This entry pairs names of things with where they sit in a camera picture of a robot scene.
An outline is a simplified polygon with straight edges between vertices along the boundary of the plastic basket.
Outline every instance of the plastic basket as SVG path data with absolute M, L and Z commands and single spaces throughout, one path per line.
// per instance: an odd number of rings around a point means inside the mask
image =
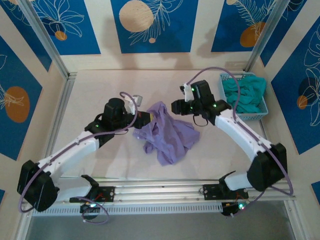
M 252 72 L 244 72 L 244 73 L 234 73 L 234 76 L 236 77 L 236 79 L 238 81 L 241 81 L 245 77 L 256 76 L 256 75 L 254 73 L 252 73 Z M 227 73 L 221 73 L 220 74 L 218 88 L 219 88 L 219 93 L 220 93 L 221 99 L 225 100 L 225 101 L 227 101 L 227 98 L 226 98 L 226 94 L 225 94 L 225 90 L 224 90 L 224 86 L 222 84 L 222 81 L 225 81 L 225 80 L 228 80 L 228 79 L 232 79 L 232 77 L 229 74 L 227 74 Z M 258 107 L 261 110 L 261 112 L 259 112 L 259 113 L 237 113 L 237 115 L 243 121 L 260 120 L 265 115 L 267 115 L 269 113 L 264 97 L 262 97 L 262 100 L 259 103 Z

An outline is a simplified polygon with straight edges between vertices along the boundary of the vent grille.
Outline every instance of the vent grille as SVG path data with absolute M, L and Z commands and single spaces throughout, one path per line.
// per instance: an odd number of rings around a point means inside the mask
M 110 215 L 221 213 L 221 203 L 107 205 Z M 100 213 L 97 208 L 90 215 Z M 80 216 L 80 205 L 55 205 L 46 211 L 33 211 L 33 216 Z

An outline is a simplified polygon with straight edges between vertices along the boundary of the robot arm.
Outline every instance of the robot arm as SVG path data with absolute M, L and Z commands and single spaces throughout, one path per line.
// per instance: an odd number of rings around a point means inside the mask
M 230 191 L 252 187 L 262 192 L 284 177 L 265 149 L 266 147 L 274 153 L 287 172 L 286 148 L 281 143 L 273 145 L 254 132 L 237 115 L 234 117 L 229 104 L 223 100 L 215 101 L 207 81 L 195 82 L 188 88 L 185 86 L 180 87 L 185 98 L 171 104 L 172 112 L 179 115 L 201 115 L 229 135 L 252 162 L 247 172 L 231 172 L 219 180 L 219 188 L 224 195 Z
M 139 106 L 142 97 L 133 96 L 133 99 Z M 29 160 L 23 164 L 17 187 L 18 193 L 22 194 L 35 173 L 44 165 L 49 164 L 35 178 L 24 196 L 38 212 L 48 209 L 55 201 L 69 200 L 75 196 L 94 200 L 99 194 L 99 184 L 90 176 L 82 175 L 76 178 L 61 178 L 61 176 L 82 161 L 86 155 L 95 152 L 115 136 L 115 133 L 103 133 L 115 132 L 127 127 L 134 120 L 135 110 L 130 99 L 125 98 L 123 101 L 120 98 L 111 98 L 104 106 L 104 112 L 97 115 L 75 140 L 37 163 Z M 132 127 L 141 129 L 151 120 L 150 113 L 138 111 Z

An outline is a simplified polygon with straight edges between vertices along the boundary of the purple cloth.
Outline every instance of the purple cloth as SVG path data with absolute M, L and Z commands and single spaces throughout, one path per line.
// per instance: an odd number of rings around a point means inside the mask
M 157 150 L 157 159 L 162 166 L 177 163 L 199 141 L 200 132 L 192 123 L 174 120 L 162 101 L 147 112 L 153 114 L 153 120 L 141 129 L 135 129 L 133 136 L 146 141 L 143 146 L 146 154 Z

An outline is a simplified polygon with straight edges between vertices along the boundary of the gray floor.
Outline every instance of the gray floor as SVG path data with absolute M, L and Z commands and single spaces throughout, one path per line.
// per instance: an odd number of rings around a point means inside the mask
M 106 225 L 81 217 L 33 217 L 27 240 L 294 240 L 283 202 L 257 202 L 236 216 L 220 213 L 112 215 Z

